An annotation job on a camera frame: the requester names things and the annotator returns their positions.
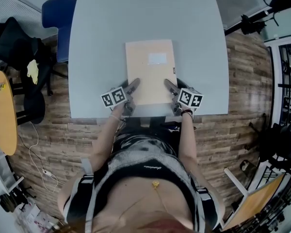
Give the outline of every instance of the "white cable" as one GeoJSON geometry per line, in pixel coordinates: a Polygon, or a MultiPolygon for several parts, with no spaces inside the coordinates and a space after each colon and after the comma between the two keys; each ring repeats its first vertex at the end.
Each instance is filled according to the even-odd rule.
{"type": "Polygon", "coordinates": [[[32,126],[33,126],[35,132],[37,133],[38,141],[37,141],[37,144],[30,146],[30,148],[29,148],[29,150],[28,150],[29,156],[30,156],[30,158],[31,158],[32,163],[34,164],[34,166],[37,168],[38,172],[39,172],[40,175],[41,175],[41,178],[42,178],[42,182],[43,182],[43,186],[44,186],[44,188],[45,188],[46,190],[48,190],[49,192],[54,193],[55,190],[56,190],[56,187],[58,186],[58,183],[59,183],[57,177],[56,177],[54,174],[53,174],[53,175],[54,175],[54,177],[55,177],[56,179],[54,179],[53,177],[49,176],[50,178],[52,178],[53,180],[56,180],[56,182],[57,182],[57,184],[56,184],[55,187],[54,187],[54,190],[53,190],[53,191],[50,191],[50,190],[45,186],[45,184],[44,184],[44,179],[43,179],[43,175],[42,175],[42,173],[40,172],[39,168],[37,167],[37,165],[35,164],[35,162],[33,161],[32,157],[31,157],[30,149],[31,149],[32,147],[35,147],[35,146],[37,146],[37,145],[39,144],[39,134],[38,134],[37,129],[36,129],[35,126],[33,125],[33,123],[32,123],[32,122],[30,122],[30,123],[32,124],[32,126]]]}

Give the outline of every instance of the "light blue table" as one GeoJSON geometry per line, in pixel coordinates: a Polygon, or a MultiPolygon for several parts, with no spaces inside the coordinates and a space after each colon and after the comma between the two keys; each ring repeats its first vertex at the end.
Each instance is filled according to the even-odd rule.
{"type": "MultiPolygon", "coordinates": [[[[228,63],[216,0],[77,0],[69,49],[72,118],[108,117],[100,94],[127,79],[125,43],[171,39],[177,77],[204,94],[196,115],[226,114],[228,63]]],[[[171,116],[169,104],[135,117],[171,116]]]]}

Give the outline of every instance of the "wrist strap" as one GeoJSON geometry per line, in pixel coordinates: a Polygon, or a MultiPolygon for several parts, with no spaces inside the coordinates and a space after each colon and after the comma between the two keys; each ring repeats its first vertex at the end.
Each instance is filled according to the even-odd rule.
{"type": "Polygon", "coordinates": [[[184,113],[191,113],[191,115],[193,115],[193,111],[191,111],[191,110],[183,110],[183,111],[181,112],[181,116],[182,116],[184,113]]]}

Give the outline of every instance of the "blue chair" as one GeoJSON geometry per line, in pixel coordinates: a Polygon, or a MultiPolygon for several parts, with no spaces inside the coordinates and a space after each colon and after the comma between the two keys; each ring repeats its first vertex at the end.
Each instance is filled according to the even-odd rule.
{"type": "Polygon", "coordinates": [[[58,28],[57,61],[68,61],[69,42],[74,8],[77,0],[48,0],[42,5],[44,28],[58,28]]]}

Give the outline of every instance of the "white label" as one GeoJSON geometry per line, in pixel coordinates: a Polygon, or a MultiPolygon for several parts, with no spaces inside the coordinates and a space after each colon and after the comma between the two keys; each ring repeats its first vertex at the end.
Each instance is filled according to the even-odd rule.
{"type": "Polygon", "coordinates": [[[149,169],[156,169],[156,170],[160,170],[162,167],[161,166],[144,166],[145,168],[149,168],[149,169]]]}
{"type": "Polygon", "coordinates": [[[148,65],[167,64],[167,54],[165,52],[150,53],[148,65]]]}

